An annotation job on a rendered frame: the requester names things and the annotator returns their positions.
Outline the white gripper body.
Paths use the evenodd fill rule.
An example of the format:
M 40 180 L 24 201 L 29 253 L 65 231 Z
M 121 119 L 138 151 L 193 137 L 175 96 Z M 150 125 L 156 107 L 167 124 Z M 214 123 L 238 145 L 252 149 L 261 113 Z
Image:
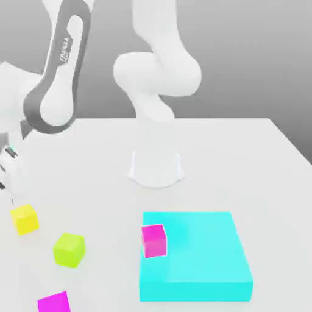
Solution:
M 6 187 L 9 190 L 12 204 L 22 205 L 26 196 L 24 166 L 21 157 L 8 158 L 4 163 Z

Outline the small yellow cube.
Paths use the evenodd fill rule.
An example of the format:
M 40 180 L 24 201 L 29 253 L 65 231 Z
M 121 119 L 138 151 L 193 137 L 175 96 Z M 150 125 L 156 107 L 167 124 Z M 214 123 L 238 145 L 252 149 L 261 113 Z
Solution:
M 12 209 L 10 215 L 19 236 L 39 229 L 37 213 L 30 204 Z

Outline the small lime green cube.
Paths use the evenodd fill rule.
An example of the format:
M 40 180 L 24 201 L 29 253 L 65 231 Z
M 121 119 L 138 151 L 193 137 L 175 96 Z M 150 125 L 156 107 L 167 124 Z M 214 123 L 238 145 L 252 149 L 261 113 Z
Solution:
M 63 233 L 53 247 L 54 260 L 58 265 L 76 268 L 85 255 L 85 238 Z

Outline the small magenta cube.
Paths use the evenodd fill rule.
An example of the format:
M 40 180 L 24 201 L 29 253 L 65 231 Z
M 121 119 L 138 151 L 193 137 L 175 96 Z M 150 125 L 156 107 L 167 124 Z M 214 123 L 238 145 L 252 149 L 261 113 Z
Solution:
M 71 312 L 66 291 L 37 300 L 37 307 L 38 312 Z

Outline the small pink cube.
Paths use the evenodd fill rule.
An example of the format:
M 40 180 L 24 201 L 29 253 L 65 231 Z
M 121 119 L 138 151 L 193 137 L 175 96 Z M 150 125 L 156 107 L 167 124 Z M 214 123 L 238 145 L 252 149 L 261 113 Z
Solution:
M 145 258 L 162 257 L 167 254 L 167 236 L 163 224 L 142 226 L 141 238 Z

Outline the large cyan box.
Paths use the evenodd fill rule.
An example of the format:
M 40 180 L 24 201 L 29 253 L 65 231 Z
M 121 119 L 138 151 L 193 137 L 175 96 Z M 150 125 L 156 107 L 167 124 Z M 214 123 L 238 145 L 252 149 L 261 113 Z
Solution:
M 229 212 L 144 212 L 161 224 L 167 254 L 140 259 L 141 302 L 248 302 L 254 278 Z

